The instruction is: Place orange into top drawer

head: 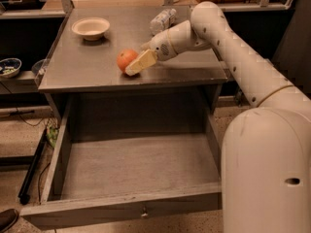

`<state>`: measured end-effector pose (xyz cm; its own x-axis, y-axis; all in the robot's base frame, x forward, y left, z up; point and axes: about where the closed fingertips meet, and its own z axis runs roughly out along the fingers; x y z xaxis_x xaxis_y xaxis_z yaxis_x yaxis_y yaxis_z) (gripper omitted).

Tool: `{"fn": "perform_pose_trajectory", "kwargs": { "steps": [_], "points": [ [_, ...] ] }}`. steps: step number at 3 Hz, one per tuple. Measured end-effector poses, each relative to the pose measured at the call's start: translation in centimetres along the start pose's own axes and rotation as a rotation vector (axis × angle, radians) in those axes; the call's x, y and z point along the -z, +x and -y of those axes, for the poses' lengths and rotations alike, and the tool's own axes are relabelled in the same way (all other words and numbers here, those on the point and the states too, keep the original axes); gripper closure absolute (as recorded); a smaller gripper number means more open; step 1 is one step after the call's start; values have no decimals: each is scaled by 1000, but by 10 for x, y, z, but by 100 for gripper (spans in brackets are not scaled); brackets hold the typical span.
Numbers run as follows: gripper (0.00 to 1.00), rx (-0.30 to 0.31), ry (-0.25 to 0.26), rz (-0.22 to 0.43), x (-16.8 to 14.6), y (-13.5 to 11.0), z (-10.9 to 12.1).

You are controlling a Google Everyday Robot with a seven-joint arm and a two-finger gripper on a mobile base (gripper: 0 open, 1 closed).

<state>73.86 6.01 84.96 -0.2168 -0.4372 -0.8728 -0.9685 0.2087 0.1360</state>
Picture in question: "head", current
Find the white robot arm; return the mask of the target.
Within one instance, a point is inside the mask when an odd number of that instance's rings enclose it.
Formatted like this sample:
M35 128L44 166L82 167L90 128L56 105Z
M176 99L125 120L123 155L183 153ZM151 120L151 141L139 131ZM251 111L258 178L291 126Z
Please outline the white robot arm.
M178 54L214 49L250 104L222 145L224 233L311 233L311 100L229 26L213 2L155 35L125 68L136 75Z

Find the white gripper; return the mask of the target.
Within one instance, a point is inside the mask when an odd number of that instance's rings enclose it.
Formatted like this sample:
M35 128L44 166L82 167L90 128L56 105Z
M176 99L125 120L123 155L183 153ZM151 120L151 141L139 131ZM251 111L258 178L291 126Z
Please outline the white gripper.
M142 52L125 68L128 76L134 76L156 64L157 60L166 61L177 56L169 39L169 31L162 31L141 45Z

